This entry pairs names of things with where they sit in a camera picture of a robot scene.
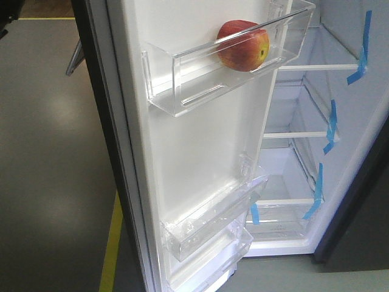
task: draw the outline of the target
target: gray floor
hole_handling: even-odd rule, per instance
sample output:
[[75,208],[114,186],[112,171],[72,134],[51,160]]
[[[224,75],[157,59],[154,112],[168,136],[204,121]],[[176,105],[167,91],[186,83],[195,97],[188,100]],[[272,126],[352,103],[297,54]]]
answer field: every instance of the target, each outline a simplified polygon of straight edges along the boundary
[[74,21],[0,40],[0,291],[98,291],[115,184]]
[[309,255],[243,259],[219,292],[388,292],[389,270],[323,273]]

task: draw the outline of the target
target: refrigerator door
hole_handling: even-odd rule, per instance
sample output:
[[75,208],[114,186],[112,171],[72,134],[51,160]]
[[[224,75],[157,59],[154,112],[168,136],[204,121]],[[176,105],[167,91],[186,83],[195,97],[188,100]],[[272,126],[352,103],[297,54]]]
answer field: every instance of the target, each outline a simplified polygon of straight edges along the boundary
[[[244,225],[267,182],[257,162],[274,69],[298,56],[315,6],[229,4],[73,3],[147,291],[215,291],[253,240]],[[215,41],[231,19],[261,25]],[[258,37],[270,40],[262,64],[238,72],[221,62]]]

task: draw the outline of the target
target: crisper drawer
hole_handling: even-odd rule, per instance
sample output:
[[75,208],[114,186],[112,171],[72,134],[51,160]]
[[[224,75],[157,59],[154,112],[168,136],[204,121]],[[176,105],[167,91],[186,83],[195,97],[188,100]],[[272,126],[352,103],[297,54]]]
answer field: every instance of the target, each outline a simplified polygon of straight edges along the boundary
[[303,219],[311,204],[256,205],[257,221],[252,213],[248,214],[246,229],[255,241],[294,240],[306,235],[309,220]]
[[[177,7],[155,3],[150,8],[156,10],[158,4],[160,9],[153,17],[162,23],[150,19],[141,30],[150,30],[143,37],[142,53],[148,100],[175,117],[297,58],[315,9],[304,0],[183,2],[175,3]],[[224,9],[233,5],[234,9]],[[184,18],[175,11],[191,14]],[[175,19],[182,25],[172,26]],[[216,40],[221,26],[237,19],[257,25]],[[153,34],[153,26],[158,35]],[[255,46],[257,38],[269,47],[262,63],[255,62],[248,69],[226,65],[242,63],[231,57],[233,52]],[[242,55],[255,57],[251,52]]]
[[255,241],[305,237],[314,214],[316,180],[301,163],[292,146],[261,150],[259,165],[268,173],[268,180],[246,219]]
[[169,291],[202,292],[228,270],[235,269],[237,261],[247,253],[253,239],[243,228],[245,216],[246,213],[240,215],[182,262],[165,250]]

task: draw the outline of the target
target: bottom drawer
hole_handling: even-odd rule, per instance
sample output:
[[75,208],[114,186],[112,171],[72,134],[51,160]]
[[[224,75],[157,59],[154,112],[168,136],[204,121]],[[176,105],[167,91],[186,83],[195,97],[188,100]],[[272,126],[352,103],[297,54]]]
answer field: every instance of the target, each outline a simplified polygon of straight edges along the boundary
[[305,213],[312,205],[257,205],[258,218],[246,218],[246,229],[255,241],[295,240],[306,235],[309,220]]

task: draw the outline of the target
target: refrigerator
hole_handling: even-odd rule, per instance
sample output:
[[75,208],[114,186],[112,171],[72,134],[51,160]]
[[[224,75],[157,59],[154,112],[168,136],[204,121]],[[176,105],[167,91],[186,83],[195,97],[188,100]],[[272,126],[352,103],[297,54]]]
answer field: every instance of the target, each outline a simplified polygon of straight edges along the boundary
[[[333,245],[388,117],[389,4],[313,2],[72,2],[146,291]],[[254,24],[216,37],[237,19]],[[258,36],[264,62],[231,67]]]

